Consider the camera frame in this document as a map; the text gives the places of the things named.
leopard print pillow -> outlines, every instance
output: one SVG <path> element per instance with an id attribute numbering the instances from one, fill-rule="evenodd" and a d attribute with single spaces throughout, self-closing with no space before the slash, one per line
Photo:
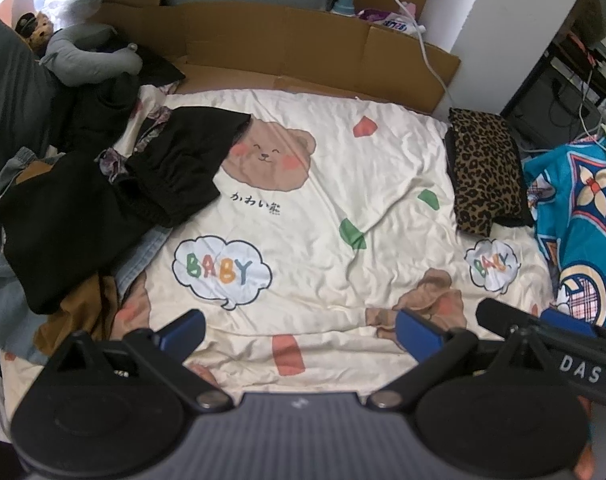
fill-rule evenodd
<path id="1" fill-rule="evenodd" d="M 500 116 L 452 108 L 448 159 L 459 229 L 489 237 L 492 223 L 532 225 L 518 149 Z"/>

denim jeans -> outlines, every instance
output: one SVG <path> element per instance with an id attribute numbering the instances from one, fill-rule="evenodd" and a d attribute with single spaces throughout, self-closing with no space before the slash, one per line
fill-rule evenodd
<path id="1" fill-rule="evenodd" d="M 46 158 L 53 164 L 60 155 Z M 38 157 L 32 150 L 21 148 L 0 173 L 0 197 L 13 184 L 17 175 Z M 154 227 L 140 240 L 137 246 L 123 254 L 113 269 L 119 298 L 125 296 L 129 286 L 148 266 L 163 246 L 171 229 Z M 3 256 L 0 225 L 0 348 L 34 364 L 45 364 L 48 360 L 32 342 L 36 329 L 48 316 L 34 314 L 28 307 L 20 282 Z"/>

teddy bear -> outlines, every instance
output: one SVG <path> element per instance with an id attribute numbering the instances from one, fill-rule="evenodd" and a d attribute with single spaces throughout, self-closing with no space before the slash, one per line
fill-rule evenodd
<path id="1" fill-rule="evenodd" d="M 54 36 L 54 25 L 42 12 L 27 12 L 19 18 L 14 29 L 29 48 L 39 57 L 45 55 L 49 40 Z"/>
<path id="2" fill-rule="evenodd" d="M 257 189 L 292 191 L 307 181 L 315 150 L 310 132 L 252 118 L 222 168 L 234 180 Z"/>
<path id="3" fill-rule="evenodd" d="M 428 269 L 416 287 L 403 294 L 391 309 L 366 308 L 366 325 L 376 327 L 377 338 L 390 339 L 400 347 L 395 327 L 398 311 L 403 309 L 419 314 L 446 331 L 466 328 L 461 291 L 451 286 L 452 278 L 448 272 Z"/>

speech bubble graphic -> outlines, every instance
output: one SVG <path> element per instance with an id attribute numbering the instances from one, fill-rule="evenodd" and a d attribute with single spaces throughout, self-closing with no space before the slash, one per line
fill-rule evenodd
<path id="1" fill-rule="evenodd" d="M 199 298 L 222 300 L 225 310 L 252 303 L 272 284 L 272 270 L 256 247 L 214 235 L 183 240 L 174 252 L 172 271 Z"/>
<path id="2" fill-rule="evenodd" d="M 512 248 L 499 240 L 480 240 L 465 253 L 474 285 L 505 294 L 516 280 L 520 262 Z"/>

bear print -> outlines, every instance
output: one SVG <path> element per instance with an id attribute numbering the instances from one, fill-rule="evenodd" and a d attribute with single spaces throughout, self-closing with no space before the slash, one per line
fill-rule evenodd
<path id="1" fill-rule="evenodd" d="M 451 286 L 452 278 L 448 272 L 428 269 L 416 287 L 403 294 L 391 309 L 366 308 L 366 324 L 376 327 L 377 338 L 390 339 L 400 348 L 402 347 L 396 337 L 399 310 L 411 310 L 446 331 L 451 328 L 466 328 L 461 291 Z"/>
<path id="2" fill-rule="evenodd" d="M 315 149 L 311 133 L 253 117 L 222 168 L 234 180 L 257 189 L 292 191 L 307 181 Z"/>

